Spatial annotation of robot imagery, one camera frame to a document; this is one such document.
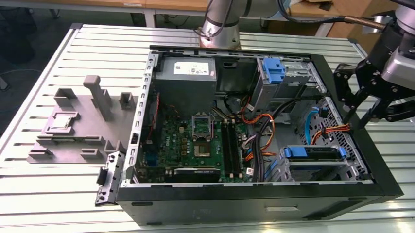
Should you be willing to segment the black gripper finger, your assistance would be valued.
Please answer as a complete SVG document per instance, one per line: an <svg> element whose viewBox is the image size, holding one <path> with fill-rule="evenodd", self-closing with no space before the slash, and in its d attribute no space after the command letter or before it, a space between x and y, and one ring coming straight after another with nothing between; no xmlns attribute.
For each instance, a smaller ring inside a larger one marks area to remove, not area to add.
<svg viewBox="0 0 415 233"><path fill-rule="evenodd" d="M365 89L369 96L378 98L359 121L359 128L365 128L370 121L386 119L397 122L415 116L415 100L394 104L395 101L415 96L415 91L395 84L378 84Z"/></svg>
<svg viewBox="0 0 415 233"><path fill-rule="evenodd" d="M355 75L357 66L341 63L334 71L334 82L338 100L343 103L343 110L347 112L343 122L350 122L359 105L369 97L366 90L359 90L355 94L349 85L349 79Z"/></svg>

